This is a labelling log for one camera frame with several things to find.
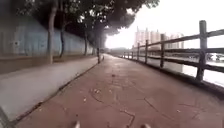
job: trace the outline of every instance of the stone pavement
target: stone pavement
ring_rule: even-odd
[[[215,96],[138,63],[105,56],[16,128],[223,128]]]

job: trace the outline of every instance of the high-rise building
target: high-rise building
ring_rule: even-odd
[[[183,37],[183,34],[177,33],[177,34],[171,34],[170,36],[165,36],[165,40],[171,40],[171,39],[177,39]],[[166,44],[165,49],[183,49],[184,48],[184,42],[177,42],[177,43],[171,43]]]
[[[148,40],[149,44],[159,42],[160,39],[160,33],[158,31],[148,31],[146,30],[139,30],[137,28],[137,32],[135,33],[135,43],[134,47],[138,46],[138,43],[141,45],[145,45],[146,40]]]
[[[171,34],[171,35],[165,34],[165,40],[176,39],[176,38],[180,38],[180,37],[183,37],[183,34],[180,34],[180,33]],[[149,44],[159,42],[159,41],[161,41],[161,33],[159,33],[158,30],[157,31],[148,31],[147,28],[146,28],[146,30],[140,30],[137,27],[137,32],[135,33],[134,47],[137,47],[138,43],[140,44],[140,46],[145,45],[146,40],[148,40]],[[155,45],[150,48],[151,49],[161,49],[161,46]],[[178,48],[184,48],[184,42],[177,42],[177,43],[165,45],[165,49],[178,49]]]

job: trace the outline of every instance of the distant trees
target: distant trees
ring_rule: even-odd
[[[101,47],[106,35],[118,33],[121,28],[128,27],[135,19],[135,14],[142,5],[149,8],[156,7],[159,0],[17,0],[17,13],[21,15],[48,14],[48,59],[52,62],[52,38],[55,26],[55,16],[60,19],[62,56],[65,51],[64,31],[66,26],[78,26],[85,38],[85,54],[87,40],[95,47]],[[41,12],[41,8],[48,6],[48,12]]]

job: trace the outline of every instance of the sky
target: sky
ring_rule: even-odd
[[[135,40],[137,26],[161,33],[183,33],[185,36],[199,33],[199,21],[207,21],[207,30],[224,29],[224,0],[160,0],[159,6],[148,9],[143,6],[134,23],[122,29],[117,35],[108,36],[106,47],[131,48]],[[185,48],[198,48],[199,41],[187,41]],[[224,37],[208,39],[208,47],[224,47]]]

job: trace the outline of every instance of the railing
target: railing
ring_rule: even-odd
[[[171,39],[171,40],[165,40],[165,35],[161,34],[161,41],[153,44],[149,44],[148,41],[146,41],[146,44],[143,46],[140,46],[138,44],[138,47],[133,48],[131,50],[127,50],[123,52],[123,57],[125,58],[128,56],[129,59],[133,59],[137,56],[137,60],[139,61],[140,57],[145,58],[145,63],[147,64],[148,58],[149,59],[155,59],[160,60],[160,69],[164,69],[164,62],[172,62],[177,64],[183,64],[183,65],[189,65],[197,68],[197,75],[196,80],[202,81],[204,76],[204,70],[211,70],[211,71],[217,71],[224,73],[224,67],[221,66],[213,66],[206,64],[206,54],[207,53],[224,53],[224,48],[207,48],[207,38],[214,37],[214,36],[220,36],[224,35],[224,29],[217,30],[217,31],[211,31],[207,32],[206,28],[206,21],[200,21],[200,34],[198,35],[192,35],[192,36],[185,36],[178,39]],[[199,49],[165,49],[165,44],[172,44],[182,41],[188,41],[188,40],[194,40],[194,39],[200,39],[200,48]],[[160,45],[160,50],[150,50],[149,47]],[[150,53],[159,53],[159,56],[149,56]],[[192,62],[187,60],[181,60],[181,59],[173,59],[173,58],[167,58],[165,57],[165,53],[196,53],[199,56],[199,62]]]

